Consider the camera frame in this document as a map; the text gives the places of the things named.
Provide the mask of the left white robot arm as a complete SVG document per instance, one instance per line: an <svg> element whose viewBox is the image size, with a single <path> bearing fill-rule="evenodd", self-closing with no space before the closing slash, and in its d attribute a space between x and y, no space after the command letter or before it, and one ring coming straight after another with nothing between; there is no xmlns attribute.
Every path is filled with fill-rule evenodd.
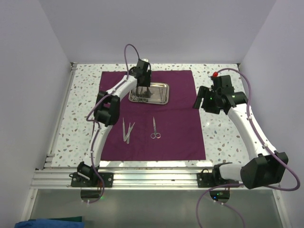
<svg viewBox="0 0 304 228"><path fill-rule="evenodd" d="M128 69L126 75L113 88L99 91L96 104L86 118L87 121L93 122L93 126L97 126L93 128L90 155L77 167L77 176L87 186L92 187L102 181L97 170L105 141L119 120L121 100L138 86L149 87L151 72L150 63L139 59L137 65Z"/></svg>

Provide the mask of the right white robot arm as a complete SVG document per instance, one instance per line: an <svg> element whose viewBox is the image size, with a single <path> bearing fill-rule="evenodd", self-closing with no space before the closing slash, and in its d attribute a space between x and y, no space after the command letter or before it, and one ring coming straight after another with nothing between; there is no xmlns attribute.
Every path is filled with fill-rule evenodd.
<svg viewBox="0 0 304 228"><path fill-rule="evenodd" d="M211 87L200 86L193 107L212 114L223 111L236 126L249 162L244 166L231 162L216 164L211 173L201 173L202 179L219 187L242 182L248 189L278 184L288 163L286 153L278 152L259 126L252 128L256 120L248 98L243 92L235 92L229 75L212 76L211 80Z"/></svg>

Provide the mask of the purple surgical cloth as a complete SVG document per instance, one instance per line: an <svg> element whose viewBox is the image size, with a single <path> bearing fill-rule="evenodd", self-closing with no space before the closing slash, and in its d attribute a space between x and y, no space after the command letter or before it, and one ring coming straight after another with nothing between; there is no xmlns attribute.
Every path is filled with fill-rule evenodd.
<svg viewBox="0 0 304 228"><path fill-rule="evenodd" d="M120 118L110 131L101 159L103 161L182 161L205 160L200 113L192 108L197 97L190 70L153 71L152 81L170 87L165 105L141 104L121 100ZM152 139L152 118L160 139ZM126 132L134 127L130 143L123 141L123 118Z"/></svg>

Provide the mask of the steel scissors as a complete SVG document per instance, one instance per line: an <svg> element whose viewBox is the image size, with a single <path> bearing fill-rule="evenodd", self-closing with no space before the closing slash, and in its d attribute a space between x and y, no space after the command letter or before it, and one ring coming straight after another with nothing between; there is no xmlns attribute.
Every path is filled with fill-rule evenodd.
<svg viewBox="0 0 304 228"><path fill-rule="evenodd" d="M155 118L152 118L152 123L153 123L153 133L151 134L151 138L152 139L160 139L161 138L161 134L159 132L157 132L156 129L156 121Z"/></svg>

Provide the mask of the steel scalpel handle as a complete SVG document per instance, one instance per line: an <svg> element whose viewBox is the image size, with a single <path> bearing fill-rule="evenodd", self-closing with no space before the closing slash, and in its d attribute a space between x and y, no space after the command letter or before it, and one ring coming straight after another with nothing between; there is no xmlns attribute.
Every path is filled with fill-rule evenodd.
<svg viewBox="0 0 304 228"><path fill-rule="evenodd" d="M125 142L127 140L126 132L125 132L125 122L123 118L123 141Z"/></svg>
<svg viewBox="0 0 304 228"><path fill-rule="evenodd" d="M132 125L129 125L128 131L126 132L125 123L123 122L123 141L124 142L126 142L129 139L131 131L134 127L134 124L135 123L133 123Z"/></svg>
<svg viewBox="0 0 304 228"><path fill-rule="evenodd" d="M130 134L132 131L132 127L131 127L131 123L129 123L129 127L128 127L128 133L127 133L127 137L126 137L126 143L129 144L130 143Z"/></svg>

